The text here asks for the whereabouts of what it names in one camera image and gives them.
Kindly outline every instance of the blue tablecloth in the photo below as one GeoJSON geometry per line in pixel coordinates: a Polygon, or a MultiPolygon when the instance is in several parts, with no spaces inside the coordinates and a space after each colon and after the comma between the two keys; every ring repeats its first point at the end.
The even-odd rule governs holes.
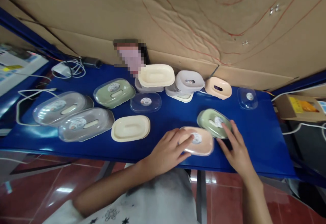
{"type": "MultiPolygon", "coordinates": [[[[96,87],[120,77],[134,85],[134,78],[130,77],[127,69],[104,65],[101,69],[87,69],[86,75],[80,79],[67,81],[55,78],[48,88],[57,88],[57,94],[77,91],[93,97],[96,87]]],[[[237,89],[233,87],[232,96],[226,100],[194,94],[189,103],[170,98],[164,91],[159,93],[162,107],[157,112],[144,114],[150,119],[151,129],[149,135],[142,140],[115,142],[109,130],[84,142],[66,143],[58,138],[56,128],[16,125],[0,143],[0,149],[133,163],[146,157],[166,131],[183,126],[197,126],[196,118],[200,111],[214,108],[229,119],[235,120],[247,145],[254,168],[260,175],[296,177],[270,95],[257,91],[258,107],[255,110],[244,110],[239,105],[237,89]]],[[[51,98],[50,94],[41,94],[24,114],[22,121],[35,123],[32,118],[33,109],[49,98],[51,98]]],[[[129,102],[112,109],[112,112],[115,119],[137,115],[130,109],[129,102]]],[[[180,167],[234,172],[217,142],[210,156],[191,156],[182,162],[180,167]]]]}

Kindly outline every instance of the white cable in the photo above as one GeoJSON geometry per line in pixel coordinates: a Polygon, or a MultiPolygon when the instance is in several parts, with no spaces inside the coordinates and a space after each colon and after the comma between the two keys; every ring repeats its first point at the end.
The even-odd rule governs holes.
{"type": "Polygon", "coordinates": [[[300,130],[300,128],[301,128],[302,125],[321,128],[322,129],[323,138],[326,141],[326,136],[325,136],[325,132],[324,132],[324,130],[326,130],[326,127],[325,127],[326,123],[324,123],[322,126],[320,126],[320,125],[310,125],[310,124],[306,124],[306,123],[300,123],[295,130],[293,130],[291,132],[284,132],[282,134],[283,135],[289,135],[289,134],[296,133],[298,130],[300,130]]]}
{"type": "Polygon", "coordinates": [[[14,74],[20,74],[20,75],[26,75],[26,76],[41,77],[41,78],[46,78],[46,79],[48,79],[49,81],[52,81],[52,79],[50,79],[49,77],[41,76],[41,75],[22,74],[22,73],[17,73],[17,72],[12,72],[12,71],[6,71],[6,72],[14,73],[14,74]]]}
{"type": "Polygon", "coordinates": [[[33,89],[33,90],[20,90],[20,91],[18,91],[18,93],[21,94],[21,95],[23,95],[21,92],[25,92],[25,91],[37,91],[37,92],[33,93],[33,94],[30,95],[30,96],[25,96],[25,95],[23,95],[25,98],[23,98],[22,100],[20,100],[20,101],[17,103],[17,105],[16,105],[16,122],[17,122],[17,124],[19,124],[19,125],[27,125],[27,126],[40,126],[40,125],[38,125],[38,124],[37,124],[37,125],[35,125],[35,124],[32,125],[32,124],[24,124],[24,123],[21,123],[20,120],[19,120],[19,106],[20,106],[20,104],[21,104],[23,101],[25,101],[25,100],[27,100],[27,99],[29,99],[29,98],[31,98],[31,97],[33,97],[33,96],[35,96],[35,95],[41,93],[42,91],[46,91],[46,92],[52,94],[53,96],[59,98],[56,94],[54,94],[54,93],[52,92],[52,91],[55,91],[55,90],[56,90],[56,88],[45,89],[45,90],[33,89]]]}
{"type": "Polygon", "coordinates": [[[9,159],[9,158],[0,158],[0,160],[9,160],[9,161],[13,161],[13,162],[17,162],[17,163],[24,163],[24,164],[30,163],[30,162],[23,162],[23,161],[19,161],[19,160],[15,160],[15,159],[9,159]]]}
{"type": "Polygon", "coordinates": [[[76,64],[74,67],[71,68],[71,70],[73,71],[72,74],[68,77],[60,77],[60,76],[56,76],[55,73],[52,71],[52,75],[54,77],[57,77],[59,79],[69,79],[71,77],[81,78],[81,77],[85,76],[86,70],[85,70],[85,67],[84,67],[81,59],[79,59],[79,60],[73,59],[73,60],[65,61],[64,63],[66,63],[66,62],[76,64]]]}
{"type": "Polygon", "coordinates": [[[313,89],[313,88],[321,87],[321,86],[324,86],[324,85],[326,85],[326,83],[324,83],[324,84],[320,84],[320,85],[317,85],[317,86],[312,86],[312,87],[304,88],[304,89],[301,89],[301,90],[288,91],[288,92],[282,93],[282,94],[277,95],[276,97],[274,97],[274,98],[272,99],[272,102],[273,102],[275,99],[277,99],[278,97],[280,97],[280,96],[282,96],[282,95],[284,95],[284,94],[290,94],[290,93],[295,93],[295,92],[305,91],[305,90],[309,90],[309,89],[313,89]]]}

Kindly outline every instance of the small cardboard box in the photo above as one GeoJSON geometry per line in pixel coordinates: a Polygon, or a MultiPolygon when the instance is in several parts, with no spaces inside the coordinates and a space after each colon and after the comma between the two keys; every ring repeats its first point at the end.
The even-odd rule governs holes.
{"type": "Polygon", "coordinates": [[[275,100],[281,119],[319,122],[326,120],[326,116],[318,101],[312,97],[285,94],[275,100]],[[304,111],[300,101],[313,105],[319,112],[304,111]]]}

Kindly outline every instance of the person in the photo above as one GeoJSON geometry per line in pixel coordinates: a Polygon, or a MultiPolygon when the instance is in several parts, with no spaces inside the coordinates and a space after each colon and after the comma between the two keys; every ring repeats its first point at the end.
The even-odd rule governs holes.
{"type": "MultiPolygon", "coordinates": [[[[217,141],[243,179],[243,223],[272,224],[263,184],[233,120],[231,125],[233,133],[222,124],[232,150],[221,139],[217,141]]],[[[44,224],[198,223],[189,175],[175,168],[191,156],[183,152],[193,135],[178,144],[185,134],[180,129],[168,131],[149,156],[95,182],[65,202],[44,224]]]]}

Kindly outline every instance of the tiled floor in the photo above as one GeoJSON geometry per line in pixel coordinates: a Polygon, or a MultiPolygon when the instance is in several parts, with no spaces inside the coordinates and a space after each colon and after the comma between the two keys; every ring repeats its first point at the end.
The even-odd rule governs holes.
{"type": "MultiPolygon", "coordinates": [[[[41,155],[16,169],[42,167],[72,161],[61,169],[10,182],[12,192],[0,186],[0,224],[41,224],[66,200],[92,184],[103,161],[41,155]]],[[[116,163],[113,171],[123,169],[116,163]]],[[[197,171],[191,173],[196,198],[197,171]]],[[[206,172],[207,224],[242,223],[242,180],[237,174],[206,172]]],[[[281,191],[265,185],[265,197],[274,224],[326,224],[326,219],[281,191]]]]}

